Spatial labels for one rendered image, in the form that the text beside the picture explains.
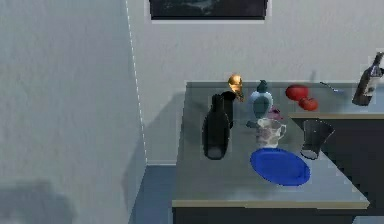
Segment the grey kitchen counter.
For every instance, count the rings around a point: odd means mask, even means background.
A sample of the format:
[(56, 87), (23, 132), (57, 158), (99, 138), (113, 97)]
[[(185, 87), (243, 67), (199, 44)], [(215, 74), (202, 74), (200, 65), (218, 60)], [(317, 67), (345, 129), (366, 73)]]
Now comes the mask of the grey kitchen counter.
[(228, 151), (221, 160), (203, 154), (202, 125), (213, 94), (223, 82), (186, 85), (175, 191), (174, 224), (352, 224), (357, 216), (384, 212), (384, 194), (367, 192), (354, 180), (351, 165), (336, 158), (346, 141), (331, 138), (316, 160), (311, 177), (298, 187), (283, 187), (260, 177), (250, 165), (256, 148), (243, 104), (234, 106)]

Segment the dark green bottle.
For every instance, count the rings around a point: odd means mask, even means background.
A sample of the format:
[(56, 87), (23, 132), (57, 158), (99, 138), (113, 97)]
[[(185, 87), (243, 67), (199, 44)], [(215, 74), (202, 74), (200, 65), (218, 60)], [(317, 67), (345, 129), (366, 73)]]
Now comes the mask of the dark green bottle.
[(221, 160), (227, 152), (229, 136), (230, 125), (224, 109), (224, 98), (219, 94), (214, 94), (211, 108), (203, 123), (204, 155), (211, 160)]

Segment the black cylinder container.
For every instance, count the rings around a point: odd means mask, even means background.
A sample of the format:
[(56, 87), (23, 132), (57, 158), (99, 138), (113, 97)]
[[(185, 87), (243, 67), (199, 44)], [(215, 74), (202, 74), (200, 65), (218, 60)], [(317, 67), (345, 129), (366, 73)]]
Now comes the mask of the black cylinder container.
[(229, 126), (233, 127), (233, 102), (236, 95), (231, 91), (225, 91), (221, 94), (224, 100), (224, 110), (228, 116)]

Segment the golden round ornament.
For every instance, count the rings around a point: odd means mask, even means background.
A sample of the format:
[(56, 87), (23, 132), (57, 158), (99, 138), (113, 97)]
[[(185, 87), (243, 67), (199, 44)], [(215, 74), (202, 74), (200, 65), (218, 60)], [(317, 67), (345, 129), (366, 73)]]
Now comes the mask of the golden round ornament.
[(244, 101), (244, 95), (242, 92), (242, 78), (239, 74), (232, 74), (228, 79), (228, 85), (230, 89), (235, 93), (237, 99), (240, 102)]

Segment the pale blue spray bottle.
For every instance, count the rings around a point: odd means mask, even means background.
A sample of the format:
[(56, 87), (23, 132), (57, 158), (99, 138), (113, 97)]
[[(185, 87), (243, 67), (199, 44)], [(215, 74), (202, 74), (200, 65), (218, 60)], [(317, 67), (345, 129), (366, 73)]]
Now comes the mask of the pale blue spray bottle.
[(268, 92), (268, 84), (261, 80), (256, 90), (250, 95), (249, 108), (254, 120), (264, 118), (273, 105), (272, 94)]

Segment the white patterned mug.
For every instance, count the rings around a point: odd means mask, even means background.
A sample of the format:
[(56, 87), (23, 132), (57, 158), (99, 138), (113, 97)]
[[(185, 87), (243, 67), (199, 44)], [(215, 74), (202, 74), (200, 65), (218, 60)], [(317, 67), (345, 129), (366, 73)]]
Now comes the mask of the white patterned mug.
[(278, 120), (262, 118), (257, 121), (256, 142), (260, 148), (277, 148), (287, 126)]

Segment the small purple object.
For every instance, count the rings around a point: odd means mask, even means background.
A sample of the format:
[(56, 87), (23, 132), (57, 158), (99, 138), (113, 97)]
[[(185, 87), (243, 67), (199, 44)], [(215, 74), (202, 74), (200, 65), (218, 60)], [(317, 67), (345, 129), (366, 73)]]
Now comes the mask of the small purple object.
[(274, 120), (282, 120), (283, 119), (280, 110), (276, 107), (272, 107), (271, 110), (268, 112), (268, 118), (274, 119)]

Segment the blue plate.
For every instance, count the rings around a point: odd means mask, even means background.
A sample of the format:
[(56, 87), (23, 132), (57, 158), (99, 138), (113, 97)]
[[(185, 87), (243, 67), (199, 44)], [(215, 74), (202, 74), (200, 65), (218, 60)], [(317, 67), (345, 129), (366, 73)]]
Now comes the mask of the blue plate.
[(250, 156), (253, 170), (265, 180), (282, 186), (300, 186), (311, 177), (309, 166), (281, 148), (260, 148)]

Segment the large red tomato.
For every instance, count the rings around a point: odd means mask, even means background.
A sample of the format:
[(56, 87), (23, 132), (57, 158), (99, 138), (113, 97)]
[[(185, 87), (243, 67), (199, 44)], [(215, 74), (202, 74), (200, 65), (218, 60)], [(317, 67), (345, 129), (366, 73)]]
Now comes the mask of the large red tomato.
[(285, 90), (285, 94), (290, 100), (299, 101), (308, 96), (309, 89), (304, 85), (293, 84)]

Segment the small red tomato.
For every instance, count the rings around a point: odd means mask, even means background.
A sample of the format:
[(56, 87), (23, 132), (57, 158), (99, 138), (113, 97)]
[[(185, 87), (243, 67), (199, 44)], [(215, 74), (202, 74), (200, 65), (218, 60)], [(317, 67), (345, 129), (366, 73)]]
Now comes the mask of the small red tomato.
[(298, 105), (306, 111), (314, 111), (318, 108), (318, 101), (314, 98), (302, 98), (299, 100)]

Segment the silver spoon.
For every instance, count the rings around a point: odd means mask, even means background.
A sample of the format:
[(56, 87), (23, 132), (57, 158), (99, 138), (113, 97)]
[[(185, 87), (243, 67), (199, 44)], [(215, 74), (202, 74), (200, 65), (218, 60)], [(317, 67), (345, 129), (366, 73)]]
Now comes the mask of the silver spoon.
[(341, 89), (337, 89), (337, 88), (334, 88), (332, 87), (331, 85), (329, 85), (328, 83), (324, 83), (324, 82), (319, 82), (320, 84), (328, 87), (329, 89), (331, 89), (334, 93), (344, 93), (344, 90), (341, 90)]

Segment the dark wine bottle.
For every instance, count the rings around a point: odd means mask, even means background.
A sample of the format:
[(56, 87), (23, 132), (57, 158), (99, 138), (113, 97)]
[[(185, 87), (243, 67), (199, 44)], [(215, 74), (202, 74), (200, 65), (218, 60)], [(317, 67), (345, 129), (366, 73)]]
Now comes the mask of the dark wine bottle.
[(353, 104), (368, 106), (371, 102), (375, 89), (384, 76), (384, 69), (380, 67), (383, 58), (384, 52), (377, 52), (372, 65), (363, 72), (352, 99)]

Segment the dark framed wall picture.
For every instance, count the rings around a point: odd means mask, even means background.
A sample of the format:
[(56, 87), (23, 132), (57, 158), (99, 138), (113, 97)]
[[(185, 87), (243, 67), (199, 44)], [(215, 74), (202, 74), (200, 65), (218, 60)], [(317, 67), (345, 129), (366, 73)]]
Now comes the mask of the dark framed wall picture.
[(268, 0), (149, 0), (152, 20), (264, 20)]

